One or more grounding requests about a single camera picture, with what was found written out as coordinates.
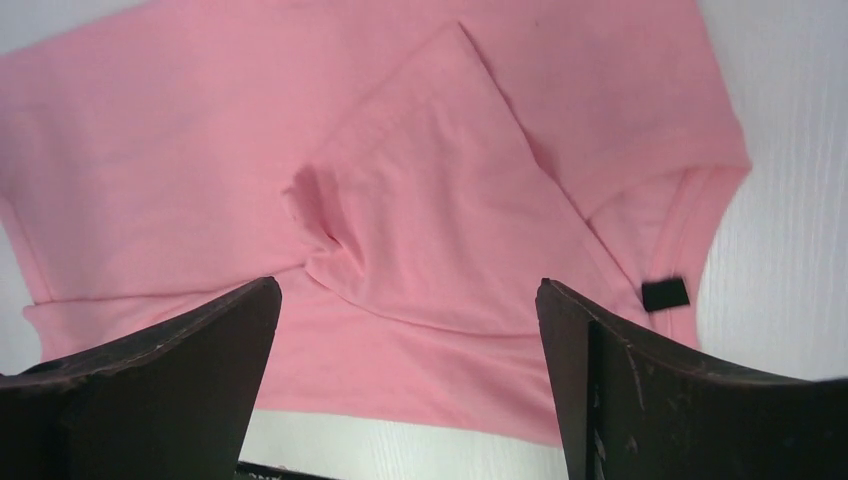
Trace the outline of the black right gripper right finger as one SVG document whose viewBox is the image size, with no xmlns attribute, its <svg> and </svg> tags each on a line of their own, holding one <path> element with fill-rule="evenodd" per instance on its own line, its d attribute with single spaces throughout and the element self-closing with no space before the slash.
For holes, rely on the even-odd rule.
<svg viewBox="0 0 848 480">
<path fill-rule="evenodd" d="M 544 279 L 539 329 L 572 479 L 843 479 L 847 382 L 702 353 Z"/>
</svg>

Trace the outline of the pink t-shirt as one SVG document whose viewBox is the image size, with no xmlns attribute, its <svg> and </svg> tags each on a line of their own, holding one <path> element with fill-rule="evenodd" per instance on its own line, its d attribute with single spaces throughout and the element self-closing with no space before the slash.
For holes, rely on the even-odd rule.
<svg viewBox="0 0 848 480">
<path fill-rule="evenodd" d="M 541 280 L 696 346 L 750 168 L 692 1 L 151 1 L 1 58 L 43 359 L 273 276 L 262 409 L 558 445 Z"/>
</svg>

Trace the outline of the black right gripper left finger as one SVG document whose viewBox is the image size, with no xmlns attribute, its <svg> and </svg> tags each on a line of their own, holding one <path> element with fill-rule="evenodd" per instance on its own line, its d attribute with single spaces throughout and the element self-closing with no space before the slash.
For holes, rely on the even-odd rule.
<svg viewBox="0 0 848 480">
<path fill-rule="evenodd" d="M 264 277 L 1 380 L 5 479 L 230 479 L 282 304 Z"/>
</svg>

